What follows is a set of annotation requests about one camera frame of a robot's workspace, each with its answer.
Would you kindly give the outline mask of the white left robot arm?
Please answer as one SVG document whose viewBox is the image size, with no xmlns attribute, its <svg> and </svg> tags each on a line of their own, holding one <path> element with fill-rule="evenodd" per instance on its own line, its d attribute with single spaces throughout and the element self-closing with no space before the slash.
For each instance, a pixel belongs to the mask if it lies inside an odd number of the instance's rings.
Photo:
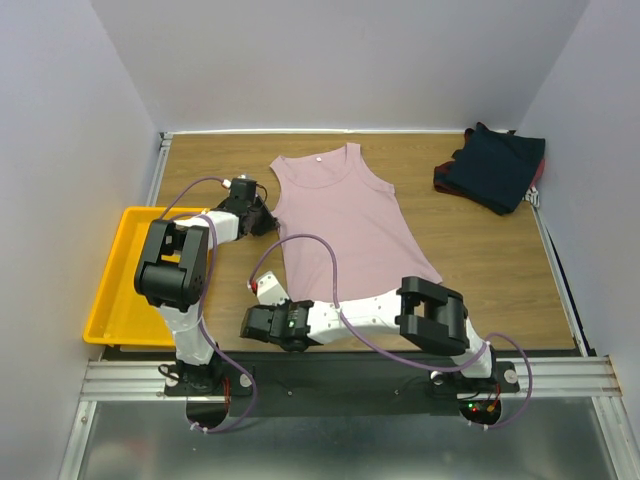
<svg viewBox="0 0 640 480">
<path fill-rule="evenodd" d="M 230 389 L 230 374 L 208 333 L 204 303 L 220 245 L 277 227 L 267 190 L 244 175 L 212 178 L 228 196 L 217 207 L 170 216 L 167 206 L 148 228 L 134 289 L 162 317 L 175 344 L 175 361 L 159 366 L 167 396 L 208 396 Z"/>
</svg>

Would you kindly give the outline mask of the pink ribbed tank top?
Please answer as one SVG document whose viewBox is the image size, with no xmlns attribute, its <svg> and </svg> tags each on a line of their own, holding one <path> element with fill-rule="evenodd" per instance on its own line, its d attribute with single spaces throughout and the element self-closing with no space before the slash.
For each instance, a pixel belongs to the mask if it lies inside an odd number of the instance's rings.
<svg viewBox="0 0 640 480">
<path fill-rule="evenodd" d="M 361 148 L 272 164 L 280 186 L 279 222 L 287 291 L 294 301 L 359 300 L 417 276 L 443 279 L 414 238 L 392 184 L 367 166 Z"/>
</svg>

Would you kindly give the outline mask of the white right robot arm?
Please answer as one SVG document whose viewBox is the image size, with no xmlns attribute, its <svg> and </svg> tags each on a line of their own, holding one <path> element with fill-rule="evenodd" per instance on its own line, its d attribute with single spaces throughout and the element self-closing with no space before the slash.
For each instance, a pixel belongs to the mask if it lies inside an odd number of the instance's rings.
<svg viewBox="0 0 640 480">
<path fill-rule="evenodd" d="M 251 284 L 258 304 L 244 316 L 240 336 L 287 352 L 303 352 L 349 336 L 397 334 L 421 351 L 449 358 L 431 377 L 450 373 L 472 390 L 496 381 L 495 355 L 475 332 L 463 296 L 419 277 L 377 296 L 331 302 L 292 301 L 272 272 Z"/>
</svg>

